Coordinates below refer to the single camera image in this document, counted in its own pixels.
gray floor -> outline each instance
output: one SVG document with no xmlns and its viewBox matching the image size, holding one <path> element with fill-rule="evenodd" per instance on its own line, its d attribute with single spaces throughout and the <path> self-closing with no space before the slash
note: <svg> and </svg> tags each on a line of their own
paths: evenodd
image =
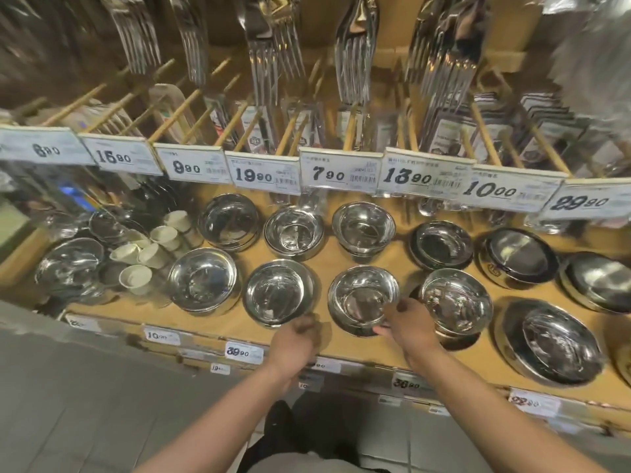
<svg viewBox="0 0 631 473">
<path fill-rule="evenodd" d="M 121 356 L 0 329 L 0 470 L 129 472 L 238 381 L 193 375 L 140 355 L 151 354 Z M 449 417 L 379 405 L 374 398 L 301 390 L 290 392 L 288 401 L 310 426 L 313 441 L 323 447 L 356 441 L 365 467 L 392 473 L 490 471 Z M 588 454 L 611 471 L 631 470 L 629 457 Z"/>
</svg>

